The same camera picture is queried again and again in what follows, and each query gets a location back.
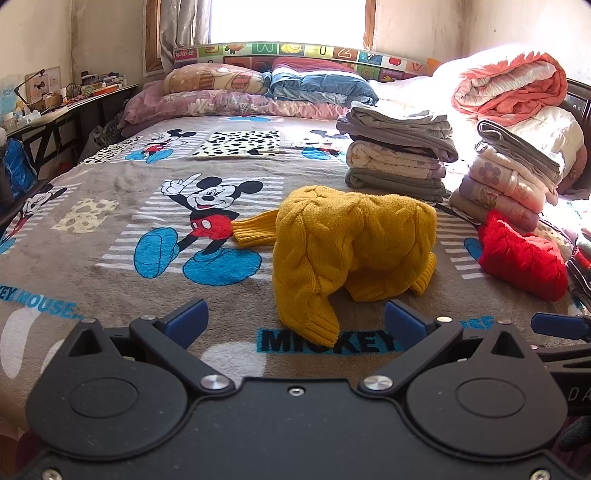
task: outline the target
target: dark desk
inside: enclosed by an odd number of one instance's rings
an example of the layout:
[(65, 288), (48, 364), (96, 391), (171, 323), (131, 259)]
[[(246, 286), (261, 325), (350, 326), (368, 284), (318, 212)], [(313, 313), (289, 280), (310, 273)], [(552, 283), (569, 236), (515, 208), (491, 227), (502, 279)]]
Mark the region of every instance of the dark desk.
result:
[[(25, 150), (27, 151), (30, 158), (33, 159), (33, 166), (39, 172), (40, 168), (60, 153), (68, 150), (69, 148), (75, 148), (76, 154), (80, 155), (84, 148), (86, 139), (82, 134), (82, 121), (81, 116), (84, 114), (86, 108), (96, 106), (99, 115), (99, 125), (104, 127), (106, 124), (105, 119), (105, 104), (104, 101), (107, 98), (120, 97), (121, 102), (126, 98), (129, 98), (135, 94), (135, 89), (138, 84), (129, 85), (127, 87), (120, 88), (114, 92), (104, 93), (97, 95), (96, 97), (90, 97), (85, 100), (66, 105), (58, 110), (46, 113), (41, 118), (33, 121), (26, 127), (19, 128), (14, 132), (7, 134), (8, 138), (17, 138), (24, 144)], [(61, 144), (60, 127), (63, 125), (73, 122), (76, 130), (76, 137), (70, 140), (68, 143)], [(47, 146), (53, 136), (56, 145), (56, 150), (47, 154)], [(31, 152), (31, 144), (41, 139), (37, 154), (33, 157)]]

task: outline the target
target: picture frame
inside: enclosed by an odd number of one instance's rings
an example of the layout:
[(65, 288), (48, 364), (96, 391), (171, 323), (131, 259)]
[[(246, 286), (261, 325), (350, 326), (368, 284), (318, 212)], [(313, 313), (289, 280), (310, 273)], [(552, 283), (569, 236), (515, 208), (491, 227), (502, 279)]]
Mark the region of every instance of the picture frame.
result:
[(61, 68), (51, 67), (45, 69), (43, 75), (29, 73), (25, 75), (25, 90), (27, 93), (27, 102), (29, 104), (42, 100), (48, 93), (59, 93), (61, 90)]

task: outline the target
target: yellow sweater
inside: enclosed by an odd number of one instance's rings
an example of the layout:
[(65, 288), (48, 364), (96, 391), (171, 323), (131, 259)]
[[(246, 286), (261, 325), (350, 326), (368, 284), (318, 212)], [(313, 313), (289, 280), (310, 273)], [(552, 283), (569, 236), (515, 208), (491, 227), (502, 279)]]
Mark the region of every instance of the yellow sweater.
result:
[(279, 318), (302, 337), (333, 346), (339, 322), (328, 295), (345, 286), (354, 301), (421, 294), (435, 270), (436, 214), (399, 195), (328, 187), (293, 191), (279, 210), (232, 222), (241, 247), (273, 244)]

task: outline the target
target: cartoon mouse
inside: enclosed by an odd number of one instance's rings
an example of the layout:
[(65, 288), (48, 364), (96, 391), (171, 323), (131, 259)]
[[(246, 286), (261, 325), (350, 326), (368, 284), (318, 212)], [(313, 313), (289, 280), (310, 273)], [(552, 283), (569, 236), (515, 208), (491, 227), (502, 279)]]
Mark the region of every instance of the cartoon mouse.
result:
[(44, 185), (38, 193), (33, 195), (32, 197), (28, 198), (25, 202), (25, 205), (22, 207), (22, 210), (19, 212), (19, 218), (12, 228), (12, 231), (8, 234), (5, 234), (0, 239), (0, 254), (8, 250), (16, 239), (14, 235), (16, 235), (22, 227), (25, 226), (29, 218), (31, 218), (35, 212), (38, 212), (39, 209), (45, 205), (50, 200), (58, 198), (60, 195), (67, 190), (66, 187), (60, 188), (55, 192), (51, 192), (53, 185), (51, 183), (47, 183)]
[(172, 147), (180, 147), (187, 142), (181, 138), (194, 137), (197, 132), (183, 132), (180, 128), (168, 130), (150, 138), (142, 150), (136, 150), (128, 154), (126, 160), (145, 160), (146, 163), (154, 163), (163, 160), (173, 154)]
[(254, 275), (261, 266), (261, 257), (253, 250), (222, 247), (232, 236), (232, 221), (240, 215), (228, 208), (243, 193), (260, 192), (262, 182), (249, 180), (232, 185), (222, 184), (219, 177), (206, 177), (196, 183), (198, 191), (187, 193), (186, 188), (201, 175), (196, 173), (187, 180), (166, 180), (162, 183), (162, 194), (191, 212), (193, 231), (180, 241), (176, 230), (171, 227), (146, 233), (134, 253), (135, 269), (143, 277), (158, 277), (180, 252), (200, 238), (211, 241), (183, 267), (185, 276), (195, 283), (211, 286), (238, 283)]

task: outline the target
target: pillow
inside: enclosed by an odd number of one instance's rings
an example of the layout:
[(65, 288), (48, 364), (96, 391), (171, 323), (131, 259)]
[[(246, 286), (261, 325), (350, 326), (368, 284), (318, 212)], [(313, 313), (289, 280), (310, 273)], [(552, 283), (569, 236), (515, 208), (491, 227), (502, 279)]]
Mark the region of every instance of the pillow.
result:
[(194, 63), (175, 69), (164, 79), (164, 93), (230, 90), (264, 95), (270, 75), (224, 63)]
[(352, 68), (319, 59), (275, 59), (269, 92), (278, 100), (303, 100), (340, 106), (350, 106), (353, 100), (367, 105), (378, 101), (369, 83)]

